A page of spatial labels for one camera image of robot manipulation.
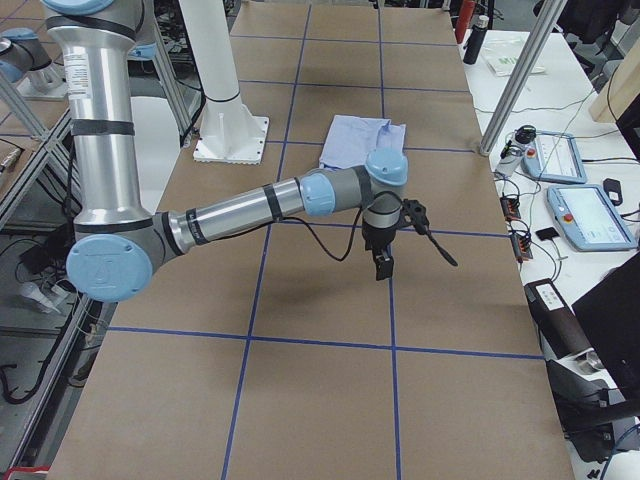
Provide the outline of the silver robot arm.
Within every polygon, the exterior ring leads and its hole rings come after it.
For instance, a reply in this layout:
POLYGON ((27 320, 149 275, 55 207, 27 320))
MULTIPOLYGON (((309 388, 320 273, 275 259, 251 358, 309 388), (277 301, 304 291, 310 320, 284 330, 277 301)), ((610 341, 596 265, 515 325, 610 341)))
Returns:
POLYGON ((46 27, 63 53, 71 134, 81 187, 66 272, 88 297, 119 302, 191 248, 305 212, 354 210, 376 276, 391 277, 408 180, 405 129, 386 119, 339 117, 326 149, 332 164, 182 213, 160 211, 135 149, 129 59, 156 52, 149 1, 47 1, 46 27))

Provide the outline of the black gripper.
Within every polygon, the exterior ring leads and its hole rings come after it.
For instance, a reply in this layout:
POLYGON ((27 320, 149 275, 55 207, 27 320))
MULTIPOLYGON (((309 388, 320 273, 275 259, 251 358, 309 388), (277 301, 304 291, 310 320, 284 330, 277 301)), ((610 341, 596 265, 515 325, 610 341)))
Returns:
POLYGON ((365 241, 365 250, 371 251, 373 255, 376 280, 383 281, 392 278, 394 258, 389 246, 395 239, 396 227, 377 228, 370 224, 364 224, 362 236, 365 241))

